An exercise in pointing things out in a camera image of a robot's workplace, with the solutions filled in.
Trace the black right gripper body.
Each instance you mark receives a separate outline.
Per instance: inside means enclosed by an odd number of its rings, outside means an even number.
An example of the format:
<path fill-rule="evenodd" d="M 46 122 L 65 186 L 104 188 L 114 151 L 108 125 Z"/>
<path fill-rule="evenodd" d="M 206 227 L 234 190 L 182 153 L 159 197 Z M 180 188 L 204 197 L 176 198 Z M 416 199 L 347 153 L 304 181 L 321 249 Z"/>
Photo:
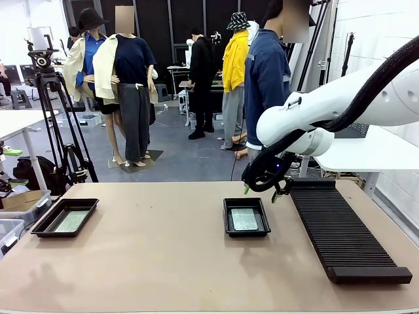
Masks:
<path fill-rule="evenodd" d="M 270 158 L 265 166 L 265 171 L 261 177 L 262 183 L 278 183 L 289 171 L 291 164 L 294 162 L 294 156 L 274 156 Z"/>

